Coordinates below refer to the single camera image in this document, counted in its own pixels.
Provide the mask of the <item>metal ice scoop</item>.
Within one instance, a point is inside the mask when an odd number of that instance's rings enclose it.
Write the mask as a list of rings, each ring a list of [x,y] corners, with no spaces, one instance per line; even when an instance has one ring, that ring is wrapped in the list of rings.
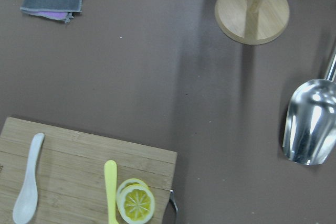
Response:
[[[287,110],[282,149],[292,162],[320,165],[335,146],[335,50],[322,79],[293,93]]]

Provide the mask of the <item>white ceramic spoon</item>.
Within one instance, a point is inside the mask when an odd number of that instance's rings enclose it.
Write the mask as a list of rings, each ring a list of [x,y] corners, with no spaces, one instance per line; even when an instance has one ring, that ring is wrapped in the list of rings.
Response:
[[[44,137],[44,133],[37,133],[32,139],[27,157],[23,185],[13,208],[14,223],[29,223],[37,209],[38,190],[36,183],[36,165]]]

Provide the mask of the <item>yellow plastic knife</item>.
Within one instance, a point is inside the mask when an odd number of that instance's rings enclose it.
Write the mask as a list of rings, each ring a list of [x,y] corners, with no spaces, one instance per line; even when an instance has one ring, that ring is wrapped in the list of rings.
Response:
[[[108,160],[104,164],[104,181],[107,196],[108,223],[118,223],[116,218],[117,164]]]

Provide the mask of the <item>wooden cutting board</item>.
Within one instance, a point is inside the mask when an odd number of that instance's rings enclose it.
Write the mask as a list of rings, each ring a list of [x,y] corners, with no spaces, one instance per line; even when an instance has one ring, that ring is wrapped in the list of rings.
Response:
[[[10,117],[1,131],[1,223],[13,222],[37,133],[45,138],[37,162],[38,206],[32,223],[107,223],[103,167],[110,159],[117,163],[119,183],[138,178],[149,186],[155,197],[151,223],[162,223],[175,152]]]

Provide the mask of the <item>upper lemon slice stack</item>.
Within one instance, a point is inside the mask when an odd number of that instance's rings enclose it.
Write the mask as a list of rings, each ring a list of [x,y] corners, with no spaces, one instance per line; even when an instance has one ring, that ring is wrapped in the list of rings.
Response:
[[[144,181],[130,178],[117,189],[117,207],[126,223],[148,223],[155,212],[155,198]]]

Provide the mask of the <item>wooden mug tree stand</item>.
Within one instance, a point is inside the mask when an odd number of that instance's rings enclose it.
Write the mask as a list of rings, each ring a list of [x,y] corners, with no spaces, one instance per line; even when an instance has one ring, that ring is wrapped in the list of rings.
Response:
[[[215,18],[229,38],[261,45],[278,38],[288,25],[287,0],[217,0]]]

